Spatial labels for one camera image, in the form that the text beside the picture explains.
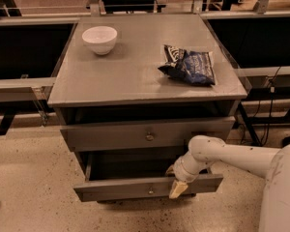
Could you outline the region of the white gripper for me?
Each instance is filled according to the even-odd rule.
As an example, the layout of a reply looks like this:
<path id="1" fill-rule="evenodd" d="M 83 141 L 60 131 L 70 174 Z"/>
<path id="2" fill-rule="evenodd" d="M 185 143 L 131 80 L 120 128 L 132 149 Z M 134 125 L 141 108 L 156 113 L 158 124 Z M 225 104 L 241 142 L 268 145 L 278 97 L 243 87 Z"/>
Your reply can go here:
<path id="1" fill-rule="evenodd" d="M 195 159 L 192 155 L 180 156 L 174 165 L 170 165 L 165 171 L 165 176 L 175 175 L 177 179 L 173 181 L 169 198 L 176 199 L 184 193 L 189 186 L 187 183 L 193 182 L 204 168 L 205 163 Z"/>

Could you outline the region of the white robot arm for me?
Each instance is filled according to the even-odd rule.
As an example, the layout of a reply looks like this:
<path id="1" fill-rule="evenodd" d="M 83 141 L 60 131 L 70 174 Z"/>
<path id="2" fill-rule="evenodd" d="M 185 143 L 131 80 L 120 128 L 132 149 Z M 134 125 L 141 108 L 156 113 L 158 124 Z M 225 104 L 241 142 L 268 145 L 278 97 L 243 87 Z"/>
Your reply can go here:
<path id="1" fill-rule="evenodd" d="M 200 172 L 222 161 L 265 180 L 258 232 L 290 232 L 290 144 L 283 148 L 232 145 L 196 135 L 168 171 L 175 175 L 169 197 L 179 197 Z"/>

